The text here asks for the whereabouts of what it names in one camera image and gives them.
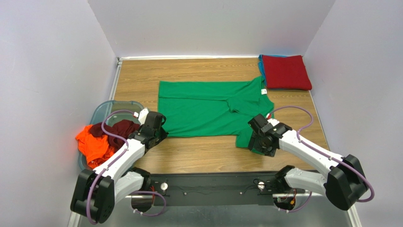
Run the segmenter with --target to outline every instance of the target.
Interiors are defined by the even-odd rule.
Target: wooden tabletop
[[[247,81],[260,76],[258,59],[186,59],[123,61],[114,99],[137,101],[157,110],[159,81]],[[309,92],[268,91],[275,108],[298,105],[314,115],[314,124],[302,131],[306,139],[327,148],[326,140]],[[301,110],[276,112],[276,119],[293,129],[309,123]],[[286,165],[311,170],[298,157],[278,150],[275,157],[255,154],[235,147],[235,136],[167,138],[135,164],[151,173],[206,173],[278,171]]]

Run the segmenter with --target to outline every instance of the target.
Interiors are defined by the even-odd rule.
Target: white wall
[[[118,57],[304,54],[334,0],[89,0]]]
[[[401,226],[403,1],[337,0],[304,59],[329,147],[357,156],[375,199],[363,226]]]
[[[1,226],[66,226],[75,135],[109,95],[113,53],[85,0],[0,3]]]

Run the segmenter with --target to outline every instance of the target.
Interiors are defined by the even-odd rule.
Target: plastic bin
[[[97,124],[102,122],[111,112],[116,110],[130,110],[139,113],[142,109],[144,109],[143,105],[134,101],[129,102],[114,101],[114,100],[106,101],[96,108],[94,115],[92,116],[91,122],[89,124]],[[115,123],[124,119],[131,120],[137,124],[140,124],[137,118],[134,118],[133,115],[131,115],[130,113],[117,113],[116,115],[109,118],[106,124],[109,126],[113,126]],[[81,170],[84,169],[92,170],[87,165],[87,160],[80,151],[79,151],[79,166]]]

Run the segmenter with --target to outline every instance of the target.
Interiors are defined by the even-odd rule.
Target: blue cloth
[[[263,82],[264,85],[267,86],[267,82],[266,82],[266,74],[264,73],[264,67],[263,67],[263,61],[262,61],[262,55],[259,55],[259,63],[257,63],[257,65],[259,66],[259,70],[260,73],[262,74],[263,77]],[[287,56],[281,56],[281,55],[271,55],[272,57],[280,57],[280,58],[286,58]]]

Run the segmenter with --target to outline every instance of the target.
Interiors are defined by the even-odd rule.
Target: green shirt
[[[252,135],[248,121],[273,110],[262,95],[262,77],[240,82],[159,83],[158,112],[166,116],[169,137],[236,135],[246,148]]]

